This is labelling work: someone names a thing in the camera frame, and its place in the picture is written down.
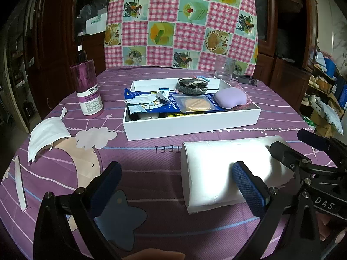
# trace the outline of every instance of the cloud shape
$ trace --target cloud shape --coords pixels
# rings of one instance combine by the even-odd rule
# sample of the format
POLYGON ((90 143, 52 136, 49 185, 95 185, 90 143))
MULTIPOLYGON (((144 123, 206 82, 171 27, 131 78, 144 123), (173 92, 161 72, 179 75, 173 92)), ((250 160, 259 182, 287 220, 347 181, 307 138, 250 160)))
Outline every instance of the cloud shape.
POLYGON ((91 128, 88 131, 81 130, 76 134, 78 149, 90 149, 93 146, 97 149, 102 149, 107 145, 108 140, 113 140, 117 137, 117 132, 109 131, 107 127, 91 128))

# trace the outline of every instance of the glass cup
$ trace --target glass cup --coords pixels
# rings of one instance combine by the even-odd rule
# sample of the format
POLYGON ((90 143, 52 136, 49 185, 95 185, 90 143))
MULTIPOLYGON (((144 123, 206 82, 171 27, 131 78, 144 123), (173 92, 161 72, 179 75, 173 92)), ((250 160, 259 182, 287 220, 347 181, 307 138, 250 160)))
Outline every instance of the glass cup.
POLYGON ((230 81, 231 74, 234 72, 235 68, 235 60, 230 57, 216 55, 214 68, 216 70, 214 74, 215 78, 230 81))

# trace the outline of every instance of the lavender soap bar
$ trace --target lavender soap bar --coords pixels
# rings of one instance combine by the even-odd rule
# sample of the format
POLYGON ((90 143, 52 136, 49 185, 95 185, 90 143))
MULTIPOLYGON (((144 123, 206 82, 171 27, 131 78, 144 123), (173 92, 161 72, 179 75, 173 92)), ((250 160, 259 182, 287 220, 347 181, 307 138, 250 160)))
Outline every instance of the lavender soap bar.
POLYGON ((235 87, 219 90, 214 95, 214 99, 219 106, 226 109, 230 109, 238 105, 245 105, 247 103, 246 94, 235 87))

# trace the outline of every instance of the bottle label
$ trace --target bottle label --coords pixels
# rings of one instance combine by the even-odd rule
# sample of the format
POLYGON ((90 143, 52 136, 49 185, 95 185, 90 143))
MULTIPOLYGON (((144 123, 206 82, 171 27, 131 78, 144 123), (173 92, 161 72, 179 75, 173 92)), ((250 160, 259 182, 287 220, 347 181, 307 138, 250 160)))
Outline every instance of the bottle label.
POLYGON ((102 101, 98 92, 98 85, 95 85, 85 92, 76 94, 79 98, 79 105, 81 106, 84 115, 92 115, 102 109, 102 101))

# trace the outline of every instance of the table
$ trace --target table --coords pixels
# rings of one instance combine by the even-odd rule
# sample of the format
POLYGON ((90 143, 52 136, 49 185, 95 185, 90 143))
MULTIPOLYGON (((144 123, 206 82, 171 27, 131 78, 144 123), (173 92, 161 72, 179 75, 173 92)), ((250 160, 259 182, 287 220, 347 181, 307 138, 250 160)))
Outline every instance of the table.
MULTIPOLYGON (((130 88, 133 80, 192 75, 213 77, 208 72, 172 68, 109 69, 98 76, 99 91, 105 107, 102 115, 95 119, 85 119, 77 96, 72 93, 47 117, 60 116, 63 107, 66 107, 68 113, 63 122, 73 137, 78 131, 92 127, 106 126, 117 132, 117 137, 108 141, 106 147, 94 150, 101 169, 105 169, 111 161, 118 161, 122 165, 123 175, 118 188, 125 192, 129 206, 139 207, 147 213, 146 221, 134 231, 135 244, 131 253, 155 247, 183 252, 188 260, 232 259, 251 235, 259 219, 252 215, 245 203, 188 215, 180 176, 180 148, 183 142, 280 135, 292 148, 312 159, 313 163, 329 166, 333 163, 325 153, 298 141, 297 131, 301 128, 309 129, 308 125, 281 97, 260 81, 258 87, 241 85, 262 109, 256 125, 128 141, 122 127, 124 88, 130 88)), ((77 173, 70 155, 55 148, 41 152, 35 163, 28 166, 28 143, 29 138, 16 153, 20 157, 28 208, 23 213, 19 207, 13 160, 8 178, 0 185, 0 218, 19 249, 28 259, 32 259, 35 222, 43 195, 47 191, 55 195, 72 193, 77 187, 77 173)), ((282 222, 266 255, 275 248, 283 226, 282 222)), ((78 230, 73 234, 81 251, 90 255, 78 230)), ((129 253, 119 252, 122 257, 129 253)))

